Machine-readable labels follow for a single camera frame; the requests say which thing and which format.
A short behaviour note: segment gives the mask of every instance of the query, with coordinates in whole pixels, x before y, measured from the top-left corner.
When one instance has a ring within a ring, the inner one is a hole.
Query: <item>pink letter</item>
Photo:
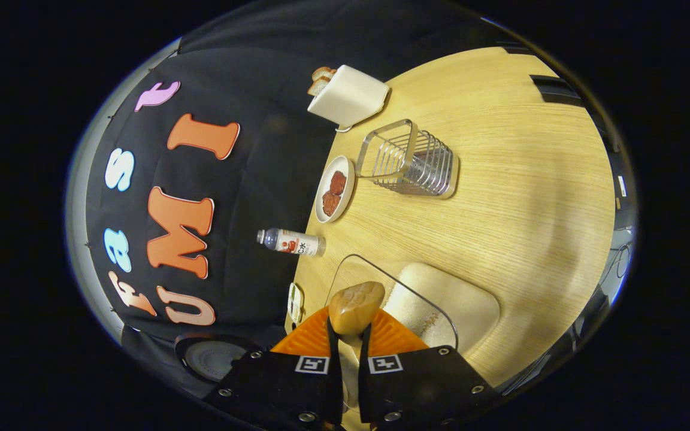
[[[177,93],[177,90],[180,89],[180,81],[173,82],[166,90],[159,90],[161,84],[164,84],[164,82],[157,82],[150,90],[143,91],[142,95],[140,95],[140,99],[137,99],[135,112],[139,111],[142,107],[155,107],[163,104],[165,101],[169,101],[169,99]]]

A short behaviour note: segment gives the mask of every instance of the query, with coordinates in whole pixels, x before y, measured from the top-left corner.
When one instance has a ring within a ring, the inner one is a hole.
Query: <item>letter s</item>
[[[119,188],[120,192],[129,188],[132,170],[135,169],[135,156],[120,148],[113,150],[106,166],[106,186],[109,189]]]

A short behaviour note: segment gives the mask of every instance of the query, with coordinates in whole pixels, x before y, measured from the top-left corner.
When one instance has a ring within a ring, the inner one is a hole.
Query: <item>orange letter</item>
[[[194,120],[191,114],[185,114],[172,128],[167,148],[174,150],[180,145],[203,148],[222,160],[233,150],[240,129],[238,123],[230,123],[227,126],[210,125]]]
[[[201,326],[208,326],[214,323],[214,309],[207,301],[193,296],[169,292],[162,286],[156,286],[156,293],[159,294],[159,298],[163,303],[178,302],[199,308],[199,314],[189,314],[181,311],[174,311],[168,306],[167,317],[170,318],[170,321],[175,323],[197,324]]]
[[[134,306],[140,310],[148,311],[151,313],[151,316],[156,315],[156,310],[153,309],[153,305],[151,305],[145,295],[139,294],[135,296],[135,289],[132,289],[132,286],[129,286],[129,284],[124,282],[120,283],[119,276],[113,271],[108,272],[108,278],[110,278],[110,282],[113,283],[113,287],[116,288],[116,292],[121,297],[121,301],[124,305]]]
[[[199,278],[207,276],[206,257],[199,254],[194,259],[183,254],[195,253],[206,248],[206,243],[186,231],[184,226],[206,235],[211,229],[214,201],[205,198],[201,202],[173,198],[165,195],[161,187],[151,189],[148,196],[148,213],[162,228],[169,232],[148,241],[148,262],[154,268],[169,265],[194,273]]]

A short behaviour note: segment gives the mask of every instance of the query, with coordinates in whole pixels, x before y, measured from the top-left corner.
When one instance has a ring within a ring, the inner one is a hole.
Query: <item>bottle label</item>
[[[318,251],[318,237],[288,230],[279,231],[276,251],[282,253],[307,254],[315,256]]]

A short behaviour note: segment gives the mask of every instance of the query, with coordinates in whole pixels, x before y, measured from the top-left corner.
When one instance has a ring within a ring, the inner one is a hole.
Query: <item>letter cutout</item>
[[[153,309],[153,305],[151,305],[145,295],[142,293],[137,294],[137,296],[134,295],[135,289],[123,281],[119,282],[119,276],[113,271],[108,272],[108,278],[110,278],[110,282],[113,283],[113,287],[116,288],[116,292],[119,294],[124,305],[134,306],[134,308],[148,311],[151,316],[156,316],[156,310]]]
[[[135,156],[131,152],[120,148],[111,151],[106,166],[106,186],[109,189],[118,187],[120,192],[128,189],[134,169]]]
[[[172,128],[167,148],[174,150],[180,145],[203,148],[222,160],[233,150],[239,130],[241,126],[238,123],[230,123],[227,126],[210,125],[194,120],[191,114],[185,114]]]
[[[162,192],[161,187],[151,189],[148,196],[148,214],[169,232],[164,236],[148,241],[146,251],[148,262],[154,268],[169,265],[206,278],[208,266],[206,257],[184,257],[206,249],[206,243],[188,232],[184,226],[196,229],[199,235],[207,235],[211,230],[214,214],[214,201],[205,198],[201,202],[178,199]]]
[[[140,98],[137,99],[137,105],[135,105],[135,112],[141,110],[143,107],[155,107],[163,104],[165,101],[169,101],[172,96],[180,90],[180,81],[175,81],[170,84],[170,87],[165,90],[159,90],[161,84],[164,82],[157,82],[148,91],[143,91]]]
[[[124,272],[132,272],[132,262],[129,261],[129,243],[126,242],[124,232],[106,229],[103,232],[103,242],[110,261],[117,264]]]
[[[159,299],[161,299],[163,303],[178,302],[199,308],[199,314],[190,314],[175,311],[168,306],[167,317],[170,318],[170,321],[175,323],[197,324],[200,326],[208,326],[214,323],[214,309],[207,301],[193,296],[169,292],[162,286],[156,286],[156,293],[159,294]]]

